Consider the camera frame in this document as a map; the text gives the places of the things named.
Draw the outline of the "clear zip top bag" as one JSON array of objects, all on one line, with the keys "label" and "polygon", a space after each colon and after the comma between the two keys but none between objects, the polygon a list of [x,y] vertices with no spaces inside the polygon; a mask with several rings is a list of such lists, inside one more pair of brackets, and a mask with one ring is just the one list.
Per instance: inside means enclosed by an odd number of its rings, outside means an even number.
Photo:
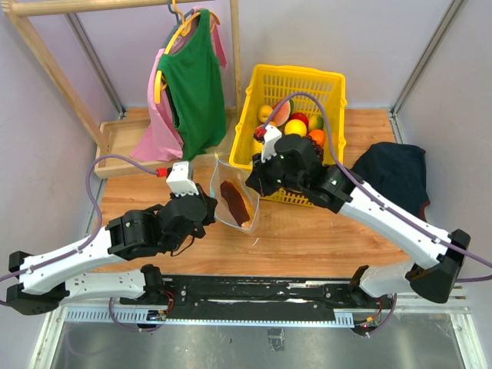
[{"label": "clear zip top bag", "polygon": [[215,218],[228,227],[254,234],[259,216],[259,194],[249,188],[245,181],[249,173],[233,167],[214,155],[214,170],[209,190],[218,201]]}]

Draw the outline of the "papaya slice toy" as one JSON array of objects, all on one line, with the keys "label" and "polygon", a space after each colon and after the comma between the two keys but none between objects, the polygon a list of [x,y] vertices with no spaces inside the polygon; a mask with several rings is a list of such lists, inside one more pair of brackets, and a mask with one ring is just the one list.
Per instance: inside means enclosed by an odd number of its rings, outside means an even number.
[{"label": "papaya slice toy", "polygon": [[252,226],[254,207],[249,197],[230,180],[225,180],[220,184],[220,192],[237,225],[243,229]]}]

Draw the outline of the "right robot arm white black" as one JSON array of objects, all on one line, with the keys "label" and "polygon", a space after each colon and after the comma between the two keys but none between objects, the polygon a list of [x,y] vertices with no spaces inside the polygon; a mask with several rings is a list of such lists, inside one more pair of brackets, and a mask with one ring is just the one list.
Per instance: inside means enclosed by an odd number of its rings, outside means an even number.
[{"label": "right robot arm white black", "polygon": [[410,260],[383,267],[364,265],[347,286],[350,302],[367,307],[386,294],[414,292],[444,304],[457,281],[470,235],[452,233],[413,216],[387,200],[343,165],[325,165],[320,149],[299,135],[264,132],[246,185],[263,196],[283,188],[309,202],[368,226],[404,251]]}]

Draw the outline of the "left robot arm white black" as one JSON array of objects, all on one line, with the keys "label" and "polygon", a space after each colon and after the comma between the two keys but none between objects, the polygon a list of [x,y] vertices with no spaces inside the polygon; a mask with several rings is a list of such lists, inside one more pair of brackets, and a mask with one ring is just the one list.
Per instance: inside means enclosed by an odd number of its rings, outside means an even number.
[{"label": "left robot arm white black", "polygon": [[127,211],[97,234],[42,255],[16,251],[9,271],[18,279],[5,304],[23,315],[45,314],[68,302],[120,298],[127,304],[162,304],[169,293],[159,268],[98,273],[96,268],[177,251],[187,238],[203,238],[215,222],[216,199],[203,191],[171,196],[166,204]]}]

